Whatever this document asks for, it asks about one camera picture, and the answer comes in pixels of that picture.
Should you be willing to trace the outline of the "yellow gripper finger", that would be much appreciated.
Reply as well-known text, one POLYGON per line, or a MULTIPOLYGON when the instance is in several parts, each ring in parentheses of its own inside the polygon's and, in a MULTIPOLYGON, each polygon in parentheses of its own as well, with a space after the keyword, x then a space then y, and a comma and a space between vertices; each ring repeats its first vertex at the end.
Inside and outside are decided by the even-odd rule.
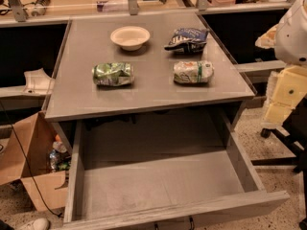
POLYGON ((290 65, 279 73, 272 71, 263 105, 262 125, 281 126, 306 95, 306 67, 290 65))

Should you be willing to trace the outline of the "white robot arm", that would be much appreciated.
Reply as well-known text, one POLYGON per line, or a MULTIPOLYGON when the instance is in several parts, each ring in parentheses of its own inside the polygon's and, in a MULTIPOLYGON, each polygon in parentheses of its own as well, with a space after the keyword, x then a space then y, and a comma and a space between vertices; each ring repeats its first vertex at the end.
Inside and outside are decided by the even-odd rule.
POLYGON ((275 129, 307 95, 307 0, 296 0, 260 42, 274 46, 275 57, 286 63, 269 76, 262 127, 275 129))

